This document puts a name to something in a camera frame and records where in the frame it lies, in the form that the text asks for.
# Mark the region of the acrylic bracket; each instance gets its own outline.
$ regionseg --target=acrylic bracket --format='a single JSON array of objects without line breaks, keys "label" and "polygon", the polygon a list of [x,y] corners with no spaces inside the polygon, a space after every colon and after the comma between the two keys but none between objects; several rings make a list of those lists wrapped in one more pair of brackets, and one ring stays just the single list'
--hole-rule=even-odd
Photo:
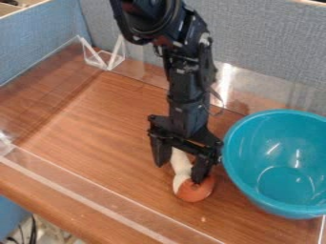
[{"label": "acrylic bracket", "polygon": [[111,71],[125,61],[126,44],[122,35],[119,35],[112,53],[108,51],[96,51],[88,41],[80,36],[79,40],[83,45],[84,59],[88,65],[104,71]]}]

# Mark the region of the white object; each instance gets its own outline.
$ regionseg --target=white object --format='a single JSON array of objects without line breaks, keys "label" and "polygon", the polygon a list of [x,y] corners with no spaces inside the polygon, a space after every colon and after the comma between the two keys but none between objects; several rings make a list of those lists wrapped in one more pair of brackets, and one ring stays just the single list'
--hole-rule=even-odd
[{"label": "white object", "polygon": [[187,154],[177,148],[173,148],[171,165],[177,174],[174,178],[174,193],[177,194],[179,186],[190,179],[193,167]]}]

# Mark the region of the bowl rim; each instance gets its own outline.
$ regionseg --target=bowl rim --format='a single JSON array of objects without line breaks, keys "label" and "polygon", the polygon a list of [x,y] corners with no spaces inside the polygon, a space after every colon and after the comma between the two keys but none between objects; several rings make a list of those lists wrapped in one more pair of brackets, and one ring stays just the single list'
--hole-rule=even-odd
[{"label": "bowl rim", "polygon": [[326,118],[316,113],[312,112],[302,112],[297,110],[288,110],[288,109],[279,109],[279,110],[269,110],[263,112],[255,112],[249,116],[245,116],[239,121],[235,122],[235,124],[231,126],[226,136],[225,136],[225,147],[223,147],[223,153],[222,153],[222,161],[223,161],[223,167],[227,171],[229,177],[233,181],[233,183],[237,185],[239,190],[250,197],[253,198],[258,204],[265,205],[266,207],[273,208],[274,210],[279,210],[289,214],[313,214],[313,215],[324,215],[326,214],[326,204],[325,206],[309,206],[309,205],[296,205],[296,204],[288,204],[285,202],[281,202],[278,200],[274,200],[273,198],[265,196],[263,194],[259,194],[253,187],[247,185],[247,183],[241,179],[238,176],[235,169],[230,162],[230,143],[234,134],[239,130],[239,128],[257,119],[258,117],[262,117],[265,115],[271,114],[296,114],[305,117],[310,117],[321,122],[326,123]]}]

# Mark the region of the black cable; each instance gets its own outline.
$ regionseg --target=black cable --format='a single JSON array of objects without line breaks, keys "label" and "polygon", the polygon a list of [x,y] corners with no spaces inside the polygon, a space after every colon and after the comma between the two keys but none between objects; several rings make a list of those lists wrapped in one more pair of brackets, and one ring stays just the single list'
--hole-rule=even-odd
[{"label": "black cable", "polygon": [[31,237],[28,244],[38,244],[38,226],[36,226],[36,219],[32,216],[32,228],[31,228]]},{"label": "black cable", "polygon": [[24,238],[24,233],[23,233],[23,230],[22,230],[22,226],[18,225],[18,228],[19,228],[19,231],[20,231],[22,243],[26,244],[26,238]]}]

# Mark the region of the teal bowl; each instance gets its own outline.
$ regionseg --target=teal bowl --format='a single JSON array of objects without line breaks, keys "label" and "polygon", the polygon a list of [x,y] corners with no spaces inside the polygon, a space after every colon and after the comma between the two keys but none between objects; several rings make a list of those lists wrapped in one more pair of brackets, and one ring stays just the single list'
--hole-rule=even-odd
[{"label": "teal bowl", "polygon": [[258,112],[231,127],[223,147],[231,181],[269,213],[326,214],[326,118],[293,110]]}]

